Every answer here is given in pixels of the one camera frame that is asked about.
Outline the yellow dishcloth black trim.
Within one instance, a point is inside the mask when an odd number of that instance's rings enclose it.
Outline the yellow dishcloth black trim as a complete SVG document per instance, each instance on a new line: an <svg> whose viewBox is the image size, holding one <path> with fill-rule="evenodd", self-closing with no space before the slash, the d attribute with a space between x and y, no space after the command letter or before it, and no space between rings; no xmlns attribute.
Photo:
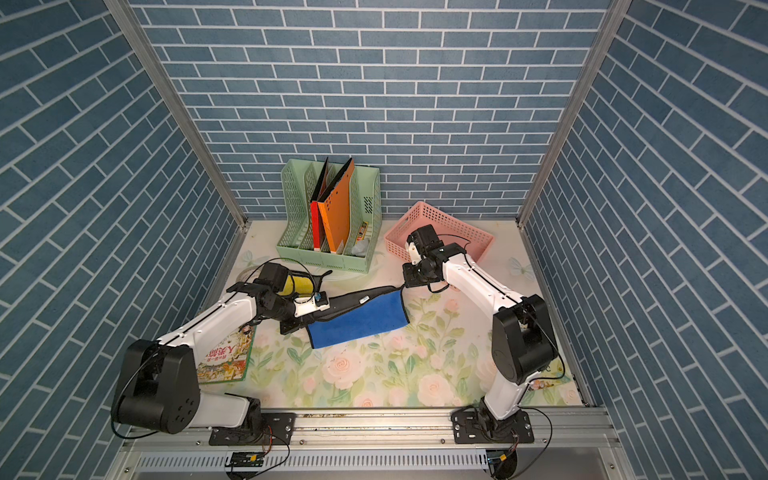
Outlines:
<svg viewBox="0 0 768 480"><path fill-rule="evenodd" d="M327 270L320 275L290 271L278 295L287 298L311 297L315 291L320 289L323 279L331 273L332 270Z"/></svg>

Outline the blue grey dishcloth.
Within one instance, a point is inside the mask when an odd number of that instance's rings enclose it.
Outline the blue grey dishcloth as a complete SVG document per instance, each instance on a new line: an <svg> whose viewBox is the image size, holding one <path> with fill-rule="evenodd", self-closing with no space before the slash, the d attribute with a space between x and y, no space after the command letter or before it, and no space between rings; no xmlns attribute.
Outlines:
<svg viewBox="0 0 768 480"><path fill-rule="evenodd" d="M380 286L329 299L329 308L311 314L310 343L322 349L404 328L409 319L403 288Z"/></svg>

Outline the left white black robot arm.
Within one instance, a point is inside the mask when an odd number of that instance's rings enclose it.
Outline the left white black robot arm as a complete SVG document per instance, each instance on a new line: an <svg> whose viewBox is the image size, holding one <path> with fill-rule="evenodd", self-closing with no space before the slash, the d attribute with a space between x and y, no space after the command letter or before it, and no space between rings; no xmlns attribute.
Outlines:
<svg viewBox="0 0 768 480"><path fill-rule="evenodd" d="M122 360L111 425L142 428L148 436L192 427L260 437L259 401L203 391L197 367L236 330L267 319L292 322L305 304L315 303L322 276L305 266L291 270L285 263L273 258L258 265L184 325L155 340L133 342Z"/></svg>

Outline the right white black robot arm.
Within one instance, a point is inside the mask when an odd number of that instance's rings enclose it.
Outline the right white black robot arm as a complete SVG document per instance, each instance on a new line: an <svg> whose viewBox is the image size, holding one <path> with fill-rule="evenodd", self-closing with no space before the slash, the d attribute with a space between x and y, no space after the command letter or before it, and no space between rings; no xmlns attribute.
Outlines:
<svg viewBox="0 0 768 480"><path fill-rule="evenodd" d="M494 279L465 247L446 244L431 225L407 237L410 260L402 270L407 288L444 282L457 288L490 318L491 355L497 373L479 416L491 430L517 414L530 383L558 357L546 302L524 296Z"/></svg>

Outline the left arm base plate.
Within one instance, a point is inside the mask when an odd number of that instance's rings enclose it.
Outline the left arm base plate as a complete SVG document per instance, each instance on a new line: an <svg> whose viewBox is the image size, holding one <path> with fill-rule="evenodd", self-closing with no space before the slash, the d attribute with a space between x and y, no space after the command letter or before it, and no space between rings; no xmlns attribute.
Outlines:
<svg viewBox="0 0 768 480"><path fill-rule="evenodd" d="M210 446L268 446L278 440L291 442L296 415L294 413L259 413L248 416L238 427L214 427Z"/></svg>

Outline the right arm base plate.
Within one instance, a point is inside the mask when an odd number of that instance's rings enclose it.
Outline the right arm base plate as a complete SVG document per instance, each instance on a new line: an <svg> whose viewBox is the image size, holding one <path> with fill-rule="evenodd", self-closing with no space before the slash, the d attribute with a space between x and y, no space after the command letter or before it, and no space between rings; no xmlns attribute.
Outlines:
<svg viewBox="0 0 768 480"><path fill-rule="evenodd" d="M530 418L522 410L497 420L485 411L459 409L451 414L451 422L456 444L532 444L535 440Z"/></svg>

